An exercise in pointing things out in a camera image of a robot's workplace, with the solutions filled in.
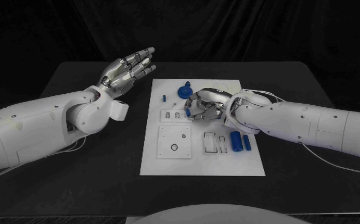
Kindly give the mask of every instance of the blue object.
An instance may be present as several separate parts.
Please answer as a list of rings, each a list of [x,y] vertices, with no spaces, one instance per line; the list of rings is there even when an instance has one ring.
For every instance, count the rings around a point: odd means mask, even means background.
[[[240,132],[234,131],[230,133],[230,145],[231,151],[243,151]]]
[[[243,137],[244,148],[247,151],[250,151],[248,136],[243,135],[241,137]]]
[[[187,97],[192,94],[192,89],[189,88],[189,82],[185,82],[185,85],[178,88],[176,94],[182,99],[187,99]]]
[[[185,116],[188,117],[189,115],[191,115],[189,109],[187,108],[187,109],[185,109]]]

